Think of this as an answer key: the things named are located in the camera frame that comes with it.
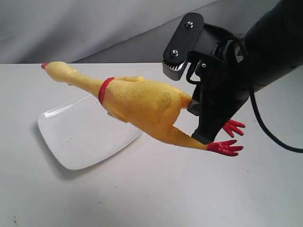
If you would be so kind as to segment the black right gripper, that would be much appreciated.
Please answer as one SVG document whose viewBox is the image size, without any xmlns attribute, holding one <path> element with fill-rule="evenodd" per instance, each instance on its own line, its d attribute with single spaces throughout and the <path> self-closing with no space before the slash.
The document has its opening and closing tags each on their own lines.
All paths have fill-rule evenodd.
<svg viewBox="0 0 303 227">
<path fill-rule="evenodd" d="M 191 137 L 202 144 L 214 142 L 221 128 L 248 99 L 235 73 L 237 41 L 231 32 L 205 24 L 189 53 L 191 67 L 199 81 L 187 111 L 199 117 Z"/>
</svg>

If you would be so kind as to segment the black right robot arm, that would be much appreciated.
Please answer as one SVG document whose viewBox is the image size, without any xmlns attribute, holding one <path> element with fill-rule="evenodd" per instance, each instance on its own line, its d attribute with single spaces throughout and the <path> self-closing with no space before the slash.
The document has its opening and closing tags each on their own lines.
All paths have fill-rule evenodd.
<svg viewBox="0 0 303 227">
<path fill-rule="evenodd" d="M 199 118 L 193 138 L 203 144 L 213 142 L 219 130 L 251 101 L 262 130 L 280 144 L 261 119 L 255 93 L 302 65 L 302 1 L 281 0 L 244 36 L 223 31 L 208 44 L 209 52 L 193 52 L 187 71 L 187 81 L 193 74 L 200 78 L 188 107 Z"/>
</svg>

